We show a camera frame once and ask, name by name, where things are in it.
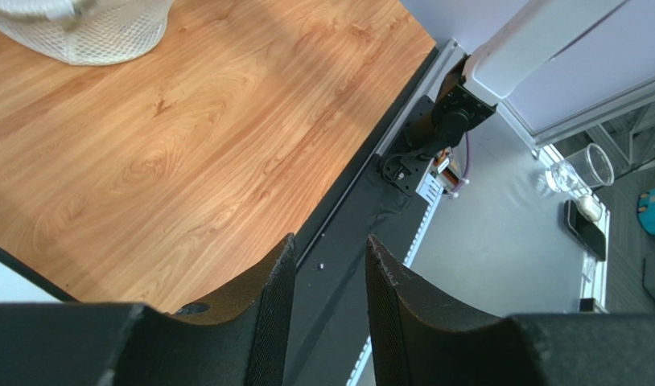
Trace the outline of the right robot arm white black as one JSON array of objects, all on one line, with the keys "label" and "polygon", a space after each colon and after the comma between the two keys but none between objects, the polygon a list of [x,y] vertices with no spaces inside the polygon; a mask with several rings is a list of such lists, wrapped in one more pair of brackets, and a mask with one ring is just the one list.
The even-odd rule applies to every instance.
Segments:
[{"label": "right robot arm white black", "polygon": [[622,6],[622,1],[527,2],[445,75],[431,111],[404,129],[404,154],[430,159],[457,146],[520,83]]}]

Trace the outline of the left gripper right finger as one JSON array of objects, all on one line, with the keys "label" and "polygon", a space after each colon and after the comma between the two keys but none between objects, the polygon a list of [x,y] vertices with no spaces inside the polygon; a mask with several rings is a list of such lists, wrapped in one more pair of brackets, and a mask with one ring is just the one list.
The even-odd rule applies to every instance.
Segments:
[{"label": "left gripper right finger", "polygon": [[655,385],[655,314],[498,318],[435,287],[375,236],[365,252],[379,385]]}]

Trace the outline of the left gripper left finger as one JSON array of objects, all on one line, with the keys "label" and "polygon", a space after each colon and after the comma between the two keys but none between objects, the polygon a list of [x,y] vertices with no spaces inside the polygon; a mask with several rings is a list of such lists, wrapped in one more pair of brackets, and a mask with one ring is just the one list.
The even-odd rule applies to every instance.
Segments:
[{"label": "left gripper left finger", "polygon": [[0,302],[0,385],[280,385],[295,292],[293,234],[173,314],[78,302],[0,248],[51,297]]}]

